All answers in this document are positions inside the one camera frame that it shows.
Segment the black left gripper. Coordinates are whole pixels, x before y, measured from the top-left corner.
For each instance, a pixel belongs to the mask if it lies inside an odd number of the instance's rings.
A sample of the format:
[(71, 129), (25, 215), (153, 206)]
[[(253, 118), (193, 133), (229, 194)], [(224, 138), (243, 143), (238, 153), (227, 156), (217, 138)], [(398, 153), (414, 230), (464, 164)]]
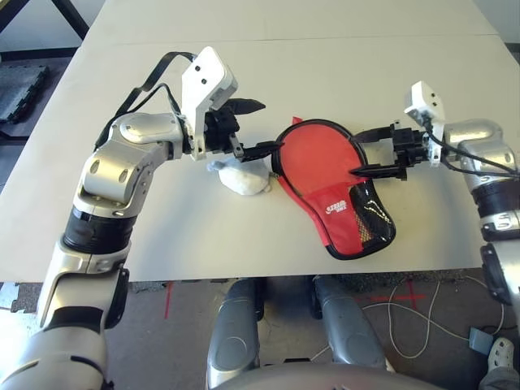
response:
[(206, 152), (234, 154), (239, 161), (264, 159), (277, 152), (282, 141), (259, 142), (243, 148), (236, 133), (240, 130), (235, 115), (248, 115), (266, 108), (266, 105), (251, 98), (230, 98), (225, 103), (228, 109), (211, 110), (205, 114), (204, 142)]

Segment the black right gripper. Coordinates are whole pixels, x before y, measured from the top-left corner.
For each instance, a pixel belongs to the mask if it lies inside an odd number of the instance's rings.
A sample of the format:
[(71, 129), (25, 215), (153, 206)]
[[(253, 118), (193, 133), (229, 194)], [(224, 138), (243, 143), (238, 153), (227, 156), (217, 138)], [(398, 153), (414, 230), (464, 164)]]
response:
[(394, 164), (367, 164), (354, 168), (350, 174), (368, 179), (396, 178), (407, 180), (407, 169), (428, 160), (427, 134), (412, 128), (397, 128), (395, 125), (372, 128), (356, 134), (358, 143), (375, 143), (392, 139)]

